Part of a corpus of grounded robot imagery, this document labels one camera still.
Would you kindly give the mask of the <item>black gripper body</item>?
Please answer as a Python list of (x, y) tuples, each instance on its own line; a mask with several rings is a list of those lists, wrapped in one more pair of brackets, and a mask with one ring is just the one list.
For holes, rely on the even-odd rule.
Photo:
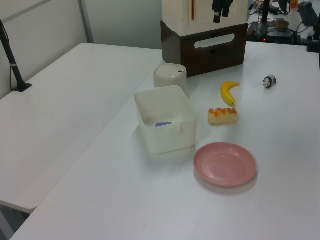
[(224, 9), (229, 9), (232, 5), (233, 0), (213, 0), (212, 1), (212, 10), (213, 11), (222, 11)]

